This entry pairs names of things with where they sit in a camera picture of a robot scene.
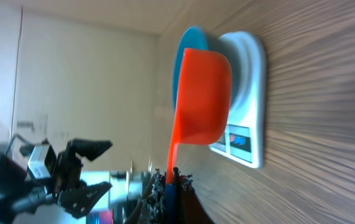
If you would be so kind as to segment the red scoop with blue handle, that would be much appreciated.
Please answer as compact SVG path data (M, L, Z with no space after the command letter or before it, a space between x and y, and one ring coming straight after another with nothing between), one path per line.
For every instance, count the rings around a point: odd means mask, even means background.
M181 144L209 145L224 133L232 91L232 71L221 53L185 48L180 65L177 99L165 178L167 222L178 216L178 170Z

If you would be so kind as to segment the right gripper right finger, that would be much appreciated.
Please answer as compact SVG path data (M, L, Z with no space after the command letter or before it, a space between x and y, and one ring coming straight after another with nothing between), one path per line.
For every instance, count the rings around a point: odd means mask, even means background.
M177 192L172 220L177 224L214 224L202 206L191 178L192 175L180 175L179 169L173 168L173 186Z

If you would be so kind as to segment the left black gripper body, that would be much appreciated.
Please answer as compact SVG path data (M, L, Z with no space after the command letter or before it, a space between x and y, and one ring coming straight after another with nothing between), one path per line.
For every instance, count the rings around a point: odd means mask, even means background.
M57 205L73 205L81 199L84 187L80 181L83 164L76 156L75 149L60 152L54 169L53 196Z

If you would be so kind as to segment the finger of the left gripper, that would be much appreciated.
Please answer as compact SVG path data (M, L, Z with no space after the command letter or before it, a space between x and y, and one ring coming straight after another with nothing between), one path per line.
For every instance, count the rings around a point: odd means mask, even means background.
M74 218L85 217L111 187L112 185L109 182L101 182L61 191L58 197L58 205Z
M75 156L75 154L78 154L81 157L87 158L89 161L93 161L104 154L112 146L113 144L111 141L95 141L75 138L68 141L66 152L69 156Z

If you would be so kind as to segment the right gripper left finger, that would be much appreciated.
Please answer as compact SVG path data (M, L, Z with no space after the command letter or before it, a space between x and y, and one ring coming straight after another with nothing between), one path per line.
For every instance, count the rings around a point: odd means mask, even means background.
M153 173L126 224L162 224L167 222L165 208L165 175L159 169Z

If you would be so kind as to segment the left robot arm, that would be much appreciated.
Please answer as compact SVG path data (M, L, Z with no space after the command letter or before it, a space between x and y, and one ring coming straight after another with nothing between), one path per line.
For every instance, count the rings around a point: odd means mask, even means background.
M26 169L0 153L0 223L12 223L20 213L34 214L42 205L58 205L74 218L87 216L112 185L89 185L81 179L82 158L93 161L111 141L72 139L56 153L48 140L27 144L20 153L28 157Z

